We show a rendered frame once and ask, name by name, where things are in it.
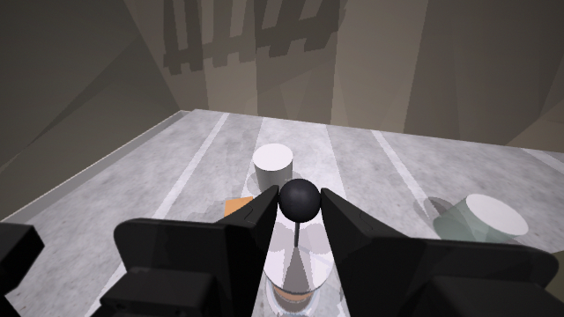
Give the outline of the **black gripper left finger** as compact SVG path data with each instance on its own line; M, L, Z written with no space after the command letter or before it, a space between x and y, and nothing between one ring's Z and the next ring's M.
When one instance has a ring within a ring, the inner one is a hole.
M251 317L278 212L279 185L215 223L134 218L114 241L133 266L211 274L222 317Z

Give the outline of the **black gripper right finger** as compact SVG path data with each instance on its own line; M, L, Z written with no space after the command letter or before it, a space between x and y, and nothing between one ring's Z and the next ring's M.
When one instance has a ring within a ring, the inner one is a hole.
M351 317L411 317L432 276L539 284L557 258L525 245L411 238L328 188L321 212Z

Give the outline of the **clear glass french press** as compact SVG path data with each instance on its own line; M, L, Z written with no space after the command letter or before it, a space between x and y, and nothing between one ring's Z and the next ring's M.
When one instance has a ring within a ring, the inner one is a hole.
M325 228L314 219L322 198L305 179L288 181L278 195L276 217L263 272L272 311L278 317L310 317L318 306L334 258Z

